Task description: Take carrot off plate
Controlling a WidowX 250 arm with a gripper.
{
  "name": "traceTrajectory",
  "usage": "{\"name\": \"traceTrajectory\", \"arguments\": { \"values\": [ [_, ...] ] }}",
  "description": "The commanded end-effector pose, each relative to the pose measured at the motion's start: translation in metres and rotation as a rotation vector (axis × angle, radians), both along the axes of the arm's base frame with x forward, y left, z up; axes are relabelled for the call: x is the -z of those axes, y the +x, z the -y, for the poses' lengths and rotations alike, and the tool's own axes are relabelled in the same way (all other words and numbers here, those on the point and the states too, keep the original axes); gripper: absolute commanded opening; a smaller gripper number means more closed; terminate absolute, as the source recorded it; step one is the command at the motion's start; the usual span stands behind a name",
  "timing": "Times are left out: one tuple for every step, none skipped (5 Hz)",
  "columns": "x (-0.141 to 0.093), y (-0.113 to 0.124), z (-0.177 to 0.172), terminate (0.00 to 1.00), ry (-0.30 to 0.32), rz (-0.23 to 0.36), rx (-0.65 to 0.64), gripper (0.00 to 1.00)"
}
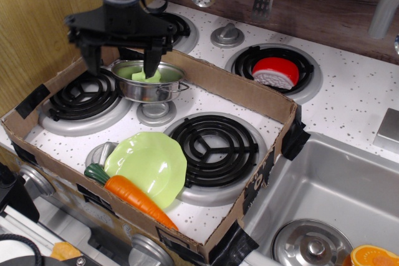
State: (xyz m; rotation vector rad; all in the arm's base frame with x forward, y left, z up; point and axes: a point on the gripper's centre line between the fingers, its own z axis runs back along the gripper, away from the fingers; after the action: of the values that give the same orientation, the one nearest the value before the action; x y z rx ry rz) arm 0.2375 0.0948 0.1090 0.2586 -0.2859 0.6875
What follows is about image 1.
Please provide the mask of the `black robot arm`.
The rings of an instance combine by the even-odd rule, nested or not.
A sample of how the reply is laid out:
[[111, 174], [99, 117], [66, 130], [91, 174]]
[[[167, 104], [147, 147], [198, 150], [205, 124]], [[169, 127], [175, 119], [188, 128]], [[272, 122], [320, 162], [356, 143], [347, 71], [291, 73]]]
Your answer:
[[92, 11], [68, 15], [68, 40], [81, 52], [88, 71], [99, 72], [103, 46], [139, 48], [144, 51], [143, 69], [152, 77], [162, 55], [173, 48], [176, 27], [141, 6], [142, 0], [102, 0]]

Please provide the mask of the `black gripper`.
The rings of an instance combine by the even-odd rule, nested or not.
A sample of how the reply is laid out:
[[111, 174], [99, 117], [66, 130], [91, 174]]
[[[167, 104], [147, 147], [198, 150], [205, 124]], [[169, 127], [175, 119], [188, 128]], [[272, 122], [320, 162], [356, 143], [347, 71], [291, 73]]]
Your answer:
[[64, 19], [68, 39], [80, 48], [87, 70], [98, 75], [101, 47], [133, 47], [144, 50], [143, 70], [153, 77], [165, 52], [173, 48], [175, 26], [147, 13], [139, 5], [116, 7], [104, 4], [92, 11], [74, 13]]

